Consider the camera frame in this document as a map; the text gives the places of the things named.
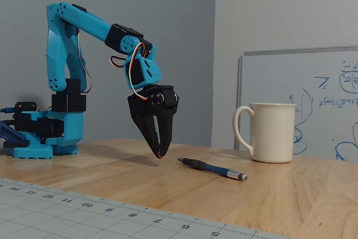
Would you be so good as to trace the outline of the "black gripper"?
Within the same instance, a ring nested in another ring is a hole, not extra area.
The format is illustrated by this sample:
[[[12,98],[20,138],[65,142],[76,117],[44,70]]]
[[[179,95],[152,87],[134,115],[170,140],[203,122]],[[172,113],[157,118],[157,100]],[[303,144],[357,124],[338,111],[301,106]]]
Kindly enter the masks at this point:
[[[178,96],[169,85],[145,86],[139,95],[128,97],[131,118],[157,158],[164,157],[172,141],[173,115],[177,112]],[[154,125],[157,118],[159,139]]]

